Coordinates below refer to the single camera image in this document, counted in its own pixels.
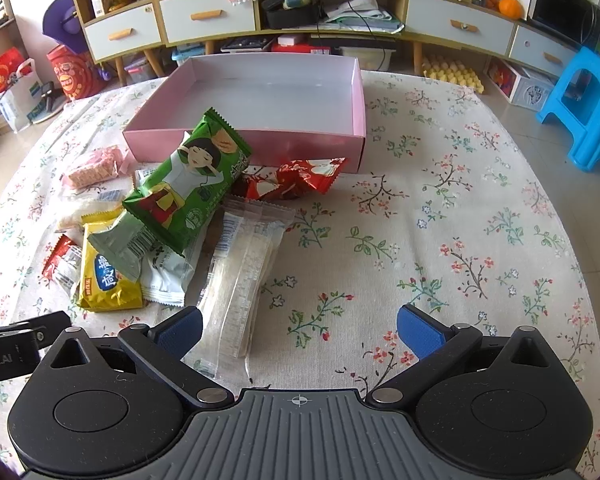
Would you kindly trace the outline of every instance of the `floral tablecloth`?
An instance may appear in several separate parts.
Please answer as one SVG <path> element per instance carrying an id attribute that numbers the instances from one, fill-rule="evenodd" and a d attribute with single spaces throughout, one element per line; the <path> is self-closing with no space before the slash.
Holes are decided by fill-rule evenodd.
<path id="1" fill-rule="evenodd" d="M 249 359 L 254 386 L 358 388 L 414 364 L 398 339 L 409 301 L 445 324 L 508 335 L 534 324 L 587 399 L 594 434 L 580 463 L 600 474 L 600 340 L 570 242 L 533 171 L 468 89 L 364 72 L 367 140 L 359 174 L 292 205 L 296 221 L 261 290 Z M 74 102 L 31 150 L 0 200 L 0 321 L 65 309 L 92 336 L 149 325 L 162 307 L 94 314 L 41 275 L 58 240 L 65 164 L 123 142 L 159 81 Z M 130 186 L 118 179 L 91 189 Z M 19 468 L 6 420 L 25 378 L 0 383 L 0 457 Z"/>

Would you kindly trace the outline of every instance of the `yellow snack package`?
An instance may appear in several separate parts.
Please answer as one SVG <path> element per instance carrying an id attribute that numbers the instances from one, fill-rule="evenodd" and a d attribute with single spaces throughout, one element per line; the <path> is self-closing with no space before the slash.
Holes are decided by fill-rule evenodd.
<path id="1" fill-rule="evenodd" d="M 82 217 L 84 222 L 84 244 L 80 266 L 80 306 L 92 312 L 139 308 L 142 292 L 139 282 L 132 282 L 98 253 L 89 243 L 91 233 L 109 228 L 123 209 L 94 213 Z"/>

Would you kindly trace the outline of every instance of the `wooden drawer handle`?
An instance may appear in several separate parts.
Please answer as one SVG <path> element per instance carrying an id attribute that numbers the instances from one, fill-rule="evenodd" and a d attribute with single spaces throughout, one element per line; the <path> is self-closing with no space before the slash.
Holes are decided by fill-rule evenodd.
<path id="1" fill-rule="evenodd" d="M 219 18 L 222 15 L 222 9 L 218 10 L 207 10 L 206 12 L 196 12 L 191 15 L 191 19 L 194 22 L 199 22 L 201 20 L 209 20 L 211 18 Z"/>
<path id="2" fill-rule="evenodd" d="M 119 30 L 112 34 L 109 34 L 109 41 L 122 40 L 123 38 L 128 38 L 133 33 L 132 28 L 125 28 L 124 30 Z"/>
<path id="3" fill-rule="evenodd" d="M 559 57 L 552 56 L 548 52 L 543 52 L 542 55 L 549 63 L 554 63 L 556 65 L 562 66 L 562 60 Z"/>
<path id="4" fill-rule="evenodd" d="M 449 20 L 451 26 L 459 28 L 460 30 L 466 30 L 467 32 L 478 32 L 478 27 L 475 25 L 469 25 L 468 23 L 458 22 L 458 20 Z"/>

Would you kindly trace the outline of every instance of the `tile floor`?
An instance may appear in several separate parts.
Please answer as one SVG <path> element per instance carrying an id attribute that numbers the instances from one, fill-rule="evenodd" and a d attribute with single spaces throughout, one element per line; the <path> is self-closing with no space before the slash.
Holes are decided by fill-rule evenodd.
<path id="1" fill-rule="evenodd" d="M 571 137 L 561 124 L 539 124 L 534 113 L 509 105 L 490 83 L 482 100 L 513 136 L 554 204 L 582 267 L 600 331 L 600 169 L 583 173 L 567 160 Z M 51 121 L 0 135 L 0 194 Z"/>

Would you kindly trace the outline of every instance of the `pink snack package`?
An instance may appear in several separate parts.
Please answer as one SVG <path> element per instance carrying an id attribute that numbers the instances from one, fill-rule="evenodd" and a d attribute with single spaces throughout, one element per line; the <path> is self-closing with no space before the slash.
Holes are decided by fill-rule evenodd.
<path id="1" fill-rule="evenodd" d="M 134 156 L 128 149 L 107 146 L 77 157 L 64 172 L 62 183 L 71 189 L 90 186 L 127 174 Z"/>

